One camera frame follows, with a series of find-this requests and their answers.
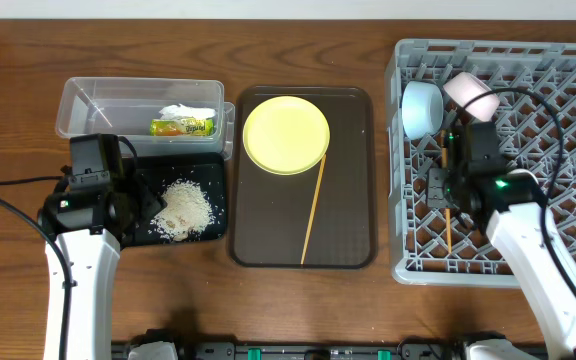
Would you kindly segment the yellow round plate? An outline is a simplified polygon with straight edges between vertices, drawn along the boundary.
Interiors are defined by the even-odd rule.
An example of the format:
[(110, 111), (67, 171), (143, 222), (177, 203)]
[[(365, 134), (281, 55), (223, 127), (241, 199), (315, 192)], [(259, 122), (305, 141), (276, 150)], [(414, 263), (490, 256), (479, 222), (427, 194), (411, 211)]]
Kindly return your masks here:
[(257, 105), (247, 116), (243, 145), (250, 160), (275, 175), (296, 175), (326, 155), (331, 133), (324, 113), (296, 96), (278, 96)]

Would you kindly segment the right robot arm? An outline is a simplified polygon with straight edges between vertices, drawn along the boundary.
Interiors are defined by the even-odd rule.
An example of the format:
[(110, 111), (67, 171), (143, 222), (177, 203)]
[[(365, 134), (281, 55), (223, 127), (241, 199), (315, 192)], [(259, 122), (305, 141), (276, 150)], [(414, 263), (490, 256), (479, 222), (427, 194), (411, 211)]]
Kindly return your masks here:
[(441, 133), (441, 166), (427, 204), (468, 215), (514, 274), (551, 359), (576, 359), (576, 263), (561, 240), (536, 176), (510, 170), (491, 123)]

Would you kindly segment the light blue bowl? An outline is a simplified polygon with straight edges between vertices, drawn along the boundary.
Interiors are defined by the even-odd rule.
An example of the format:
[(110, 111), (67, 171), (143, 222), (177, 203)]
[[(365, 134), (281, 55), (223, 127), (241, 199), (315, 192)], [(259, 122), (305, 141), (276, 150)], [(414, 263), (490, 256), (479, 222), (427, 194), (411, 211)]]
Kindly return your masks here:
[(412, 81), (404, 89), (401, 106), (402, 124), (410, 140), (436, 134), (443, 122), (443, 97), (431, 83)]

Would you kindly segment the white rice bowl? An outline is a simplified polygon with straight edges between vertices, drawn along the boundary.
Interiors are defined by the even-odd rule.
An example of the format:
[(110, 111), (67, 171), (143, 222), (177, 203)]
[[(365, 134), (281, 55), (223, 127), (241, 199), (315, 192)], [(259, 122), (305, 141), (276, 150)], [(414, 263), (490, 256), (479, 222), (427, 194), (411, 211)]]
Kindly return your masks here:
[[(474, 98), (487, 93), (490, 88), (474, 75), (461, 72), (443, 85), (446, 94), (460, 107)], [(490, 122), (500, 105), (496, 94), (481, 97), (466, 108), (466, 111), (482, 122)]]

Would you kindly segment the rice pile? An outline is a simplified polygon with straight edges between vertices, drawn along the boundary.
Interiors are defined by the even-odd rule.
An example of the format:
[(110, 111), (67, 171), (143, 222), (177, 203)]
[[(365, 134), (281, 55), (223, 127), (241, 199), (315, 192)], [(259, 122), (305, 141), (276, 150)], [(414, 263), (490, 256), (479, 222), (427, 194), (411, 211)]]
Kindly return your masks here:
[(166, 207), (152, 220), (154, 229), (167, 240), (181, 242), (200, 235), (215, 220), (205, 192), (196, 182), (177, 180), (162, 194)]

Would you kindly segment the white tissue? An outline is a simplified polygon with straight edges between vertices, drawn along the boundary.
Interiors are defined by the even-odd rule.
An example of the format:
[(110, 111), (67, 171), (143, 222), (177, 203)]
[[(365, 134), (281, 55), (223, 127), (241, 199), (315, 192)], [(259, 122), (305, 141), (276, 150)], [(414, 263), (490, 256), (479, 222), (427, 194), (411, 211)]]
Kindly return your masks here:
[(169, 105), (159, 111), (161, 120), (174, 120), (181, 118), (209, 119), (216, 115), (212, 108), (189, 107), (183, 104)]

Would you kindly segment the wooden chopstick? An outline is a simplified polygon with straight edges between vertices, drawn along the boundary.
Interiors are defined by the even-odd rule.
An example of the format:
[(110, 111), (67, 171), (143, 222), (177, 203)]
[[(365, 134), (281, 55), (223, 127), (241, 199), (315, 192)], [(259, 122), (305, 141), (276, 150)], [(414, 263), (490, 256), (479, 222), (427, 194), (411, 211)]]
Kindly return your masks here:
[[(446, 130), (441, 130), (441, 165), (442, 169), (448, 168), (448, 150), (446, 146)], [(446, 231), (446, 244), (447, 244), (447, 251), (448, 255), (452, 253), (452, 229), (451, 229), (451, 209), (445, 208), (444, 209), (444, 217), (445, 217), (445, 231)]]
[(306, 256), (307, 256), (307, 251), (308, 251), (309, 242), (310, 242), (311, 233), (312, 233), (312, 227), (314, 224), (314, 218), (315, 218), (315, 214), (316, 214), (316, 210), (317, 210), (317, 204), (318, 204), (318, 199), (319, 199), (319, 194), (320, 194), (320, 189), (321, 189), (322, 178), (323, 178), (323, 174), (325, 171), (326, 159), (327, 159), (327, 154), (324, 154), (323, 157), (321, 158), (321, 161), (319, 164), (317, 180), (316, 180), (316, 184), (315, 184), (314, 194), (313, 194), (312, 203), (311, 203), (311, 209), (310, 209), (310, 213), (309, 213), (309, 218), (308, 218), (308, 223), (307, 223), (307, 228), (306, 228), (306, 233), (305, 233), (305, 238), (304, 238), (304, 243), (303, 243), (303, 248), (302, 248), (302, 254), (301, 254), (301, 258), (300, 258), (300, 265), (304, 265), (305, 260), (306, 260)]

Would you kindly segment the green snack wrapper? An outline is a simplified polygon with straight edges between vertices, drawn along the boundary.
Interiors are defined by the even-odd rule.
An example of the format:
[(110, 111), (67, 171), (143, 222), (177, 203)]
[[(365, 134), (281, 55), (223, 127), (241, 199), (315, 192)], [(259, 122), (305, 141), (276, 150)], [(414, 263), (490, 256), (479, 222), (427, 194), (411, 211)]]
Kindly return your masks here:
[(210, 136), (214, 132), (212, 119), (179, 118), (153, 120), (151, 136)]

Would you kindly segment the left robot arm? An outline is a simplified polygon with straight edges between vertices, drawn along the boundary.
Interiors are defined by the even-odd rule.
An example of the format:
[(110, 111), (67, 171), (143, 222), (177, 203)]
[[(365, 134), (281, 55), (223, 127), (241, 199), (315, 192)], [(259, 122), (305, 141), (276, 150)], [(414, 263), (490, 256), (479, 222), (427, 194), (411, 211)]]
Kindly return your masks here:
[(122, 242), (166, 206), (137, 172), (124, 164), (112, 134), (70, 140), (71, 164), (47, 196), (38, 223), (47, 236), (49, 305), (46, 359), (111, 356), (112, 292)]

